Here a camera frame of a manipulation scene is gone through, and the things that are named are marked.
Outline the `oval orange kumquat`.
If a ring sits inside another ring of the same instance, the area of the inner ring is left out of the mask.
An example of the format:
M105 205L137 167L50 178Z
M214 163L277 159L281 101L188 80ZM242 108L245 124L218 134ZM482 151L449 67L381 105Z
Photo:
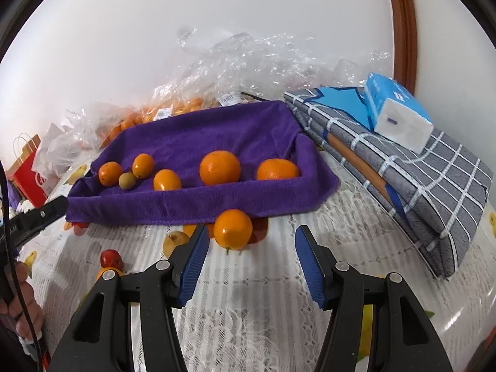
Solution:
M250 217L239 209L226 210L215 220L215 241L227 250L242 250L249 243L252 232Z

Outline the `round orange kumquat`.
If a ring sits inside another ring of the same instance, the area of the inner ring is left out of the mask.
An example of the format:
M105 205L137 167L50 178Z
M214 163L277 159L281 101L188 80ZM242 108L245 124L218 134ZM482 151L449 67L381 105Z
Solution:
M162 169L154 176L153 188L158 192L176 191L182 188L182 182L173 170Z

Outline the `yellow green small fruit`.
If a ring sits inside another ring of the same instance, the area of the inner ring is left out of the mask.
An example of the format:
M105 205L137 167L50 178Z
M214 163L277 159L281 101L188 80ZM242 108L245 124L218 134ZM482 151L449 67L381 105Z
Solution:
M136 178L132 172L124 172L118 178L118 185L122 190L129 191L135 187Z

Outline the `large orange mandarin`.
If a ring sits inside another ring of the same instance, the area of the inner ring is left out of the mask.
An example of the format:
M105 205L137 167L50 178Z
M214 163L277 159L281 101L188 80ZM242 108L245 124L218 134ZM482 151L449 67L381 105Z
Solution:
M299 177L300 169L292 161L285 159L267 159L258 166L256 180L286 180Z

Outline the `medium orange mandarin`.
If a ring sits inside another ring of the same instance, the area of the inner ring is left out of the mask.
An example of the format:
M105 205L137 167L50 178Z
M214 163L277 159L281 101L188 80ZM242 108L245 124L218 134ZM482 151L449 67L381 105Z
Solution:
M241 163L231 152L216 150L203 157L198 173L206 186L234 183L241 178Z

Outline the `small orange kumquat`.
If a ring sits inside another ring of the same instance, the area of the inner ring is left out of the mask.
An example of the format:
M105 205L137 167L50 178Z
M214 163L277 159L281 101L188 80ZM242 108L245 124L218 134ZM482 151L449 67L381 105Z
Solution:
M155 168L155 160L149 154L142 153L135 157L131 171L136 179L148 178Z

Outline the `small yellowish fruit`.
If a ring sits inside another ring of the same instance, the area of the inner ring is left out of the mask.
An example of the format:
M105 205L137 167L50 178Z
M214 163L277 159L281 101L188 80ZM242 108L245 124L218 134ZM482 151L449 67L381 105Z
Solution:
M177 246L187 244L189 240L190 237L185 232L182 231L169 232L168 235L165 236L162 244L162 253L164 254L165 258L169 259Z

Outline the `red paper gift bag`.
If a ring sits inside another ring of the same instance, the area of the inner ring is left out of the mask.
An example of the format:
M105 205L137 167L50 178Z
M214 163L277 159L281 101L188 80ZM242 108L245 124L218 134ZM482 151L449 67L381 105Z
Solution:
M47 199L45 191L40 186L45 180L32 170L39 144L39 135L31 137L21 133L15 137L13 140L14 162L7 171L8 180L34 207L43 206Z

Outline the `small red fruit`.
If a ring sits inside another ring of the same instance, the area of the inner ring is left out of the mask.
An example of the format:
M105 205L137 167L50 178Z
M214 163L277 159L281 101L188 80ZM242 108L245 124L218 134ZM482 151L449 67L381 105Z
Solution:
M124 271L124 261L117 250L104 250L100 254L100 265L103 268L114 268Z

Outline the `white translucent plastic bag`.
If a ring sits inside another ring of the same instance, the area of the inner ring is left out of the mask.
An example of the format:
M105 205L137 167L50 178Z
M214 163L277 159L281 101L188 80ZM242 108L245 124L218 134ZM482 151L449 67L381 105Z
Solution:
M51 123L41 138L32 170L48 179L62 177L74 164L98 152L102 139L98 137L99 120L94 111L66 111L62 128Z

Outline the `grey checked folded cushion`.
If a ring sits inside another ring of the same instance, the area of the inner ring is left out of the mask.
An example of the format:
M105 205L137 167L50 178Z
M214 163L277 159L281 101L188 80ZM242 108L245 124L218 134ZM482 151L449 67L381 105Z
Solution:
M419 154L368 130L332 102L365 106L360 87L287 91L284 101L314 142L338 160L409 236L431 272L450 278L483 217L493 172L435 129Z

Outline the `blue white tissue pack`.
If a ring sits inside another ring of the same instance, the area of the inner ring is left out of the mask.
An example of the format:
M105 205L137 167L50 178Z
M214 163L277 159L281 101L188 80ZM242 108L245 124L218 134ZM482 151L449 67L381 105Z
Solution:
M395 80L371 72L364 100L376 134L420 154L434 129L427 111Z

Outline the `clear plastic bag of oranges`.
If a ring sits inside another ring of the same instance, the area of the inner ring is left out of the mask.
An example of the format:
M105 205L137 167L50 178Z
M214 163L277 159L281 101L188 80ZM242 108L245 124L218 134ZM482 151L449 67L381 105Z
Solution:
M311 34L200 34L183 30L167 57L166 75L144 102L125 108L106 105L96 130L105 147L122 130L168 116L211 109L235 93L279 100L285 91L317 86L363 86L371 72L389 75L392 52L373 49L339 57L317 49Z

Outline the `brown wooden door frame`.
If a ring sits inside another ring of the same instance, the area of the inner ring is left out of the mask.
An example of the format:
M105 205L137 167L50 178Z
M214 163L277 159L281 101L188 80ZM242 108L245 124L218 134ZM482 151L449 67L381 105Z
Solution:
M418 37L414 0L390 0L393 29L393 79L415 93Z

